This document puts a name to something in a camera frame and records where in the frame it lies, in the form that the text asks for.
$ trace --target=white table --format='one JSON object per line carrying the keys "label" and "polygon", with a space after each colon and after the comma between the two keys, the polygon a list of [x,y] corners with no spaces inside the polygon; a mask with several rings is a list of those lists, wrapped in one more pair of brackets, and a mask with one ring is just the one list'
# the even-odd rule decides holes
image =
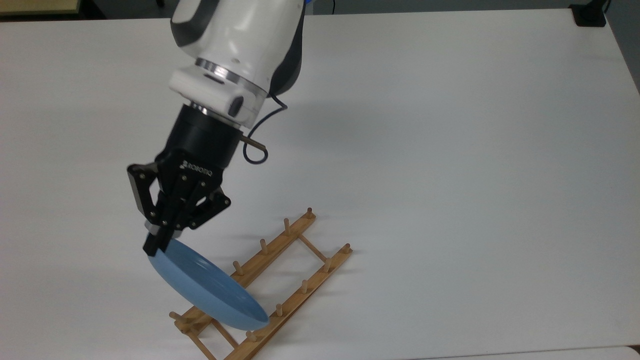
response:
{"label": "white table", "polygon": [[[526,10],[305,27],[290,110],[255,135],[268,162],[236,154],[233,205],[181,238],[231,272],[312,206],[307,236],[356,250],[257,359],[640,343],[640,97],[608,26]],[[0,24],[0,49],[0,357],[203,358],[167,317],[189,304],[145,259],[125,173],[182,102],[168,21]],[[268,311],[318,267],[295,245],[249,288]]]}

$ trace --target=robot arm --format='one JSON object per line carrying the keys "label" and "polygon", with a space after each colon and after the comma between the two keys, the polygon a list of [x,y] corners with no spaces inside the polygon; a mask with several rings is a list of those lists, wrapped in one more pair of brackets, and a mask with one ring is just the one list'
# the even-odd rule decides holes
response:
{"label": "robot arm", "polygon": [[[185,227],[196,229],[230,205],[223,170],[265,98],[300,72],[304,0],[181,0],[171,21],[176,44],[195,63],[170,88],[189,102],[153,163],[127,169],[147,218],[143,249],[155,256]],[[150,186],[160,191],[154,204]]]}

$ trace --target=black cable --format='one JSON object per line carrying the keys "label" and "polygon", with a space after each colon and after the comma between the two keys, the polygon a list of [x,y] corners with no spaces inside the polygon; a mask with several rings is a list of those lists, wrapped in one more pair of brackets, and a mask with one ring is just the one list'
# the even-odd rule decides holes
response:
{"label": "black cable", "polygon": [[[277,113],[281,112],[281,111],[285,111],[286,109],[288,109],[289,107],[282,101],[280,101],[276,95],[274,94],[270,94],[271,98],[278,104],[280,105],[279,109],[273,110],[272,112],[268,113],[267,115],[265,115],[265,117],[263,117],[262,119],[260,119],[260,121],[258,121],[258,123],[256,123],[256,125],[253,127],[253,129],[251,129],[251,131],[249,131],[249,134],[246,136],[247,138],[251,138],[251,136],[253,135],[253,133],[258,129],[258,127],[260,125],[262,125],[263,122],[267,121],[268,118],[272,117],[273,115],[276,115]],[[265,161],[267,161],[267,158],[269,157],[269,152],[267,151],[267,149],[264,149],[263,153],[264,156],[262,157],[262,159],[260,160],[251,160],[249,158],[249,156],[246,154],[246,146],[247,143],[244,143],[244,146],[242,148],[242,155],[244,155],[244,159],[249,163],[249,164],[254,164],[254,165],[258,165],[261,164]]]}

